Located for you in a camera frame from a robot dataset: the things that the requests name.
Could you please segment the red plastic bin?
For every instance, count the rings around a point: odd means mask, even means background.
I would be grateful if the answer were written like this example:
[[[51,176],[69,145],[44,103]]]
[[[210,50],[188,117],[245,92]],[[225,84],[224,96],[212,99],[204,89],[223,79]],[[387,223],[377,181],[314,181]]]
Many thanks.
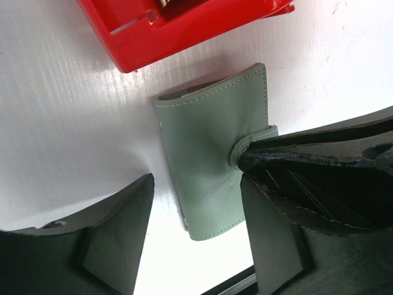
[[[119,71],[130,73],[258,19],[289,14],[292,1],[78,2]]]

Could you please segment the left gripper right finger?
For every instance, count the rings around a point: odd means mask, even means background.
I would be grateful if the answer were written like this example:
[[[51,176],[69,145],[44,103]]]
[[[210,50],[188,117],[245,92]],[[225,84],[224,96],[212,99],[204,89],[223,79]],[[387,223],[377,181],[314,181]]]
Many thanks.
[[[241,196],[260,294],[391,294],[392,229],[352,227],[252,176]]]

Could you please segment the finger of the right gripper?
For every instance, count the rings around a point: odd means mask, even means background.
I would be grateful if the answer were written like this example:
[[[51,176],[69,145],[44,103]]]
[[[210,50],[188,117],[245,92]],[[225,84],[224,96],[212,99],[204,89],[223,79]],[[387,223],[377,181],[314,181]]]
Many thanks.
[[[392,116],[363,116],[250,146],[252,160],[391,160]]]
[[[249,148],[239,167],[303,208],[350,227],[392,227],[391,144]]]

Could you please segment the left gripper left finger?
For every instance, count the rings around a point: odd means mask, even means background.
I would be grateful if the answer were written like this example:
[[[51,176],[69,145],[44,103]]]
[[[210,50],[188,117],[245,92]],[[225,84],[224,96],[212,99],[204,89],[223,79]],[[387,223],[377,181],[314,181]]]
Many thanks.
[[[1,232],[2,294],[133,294],[154,176],[41,228]]]

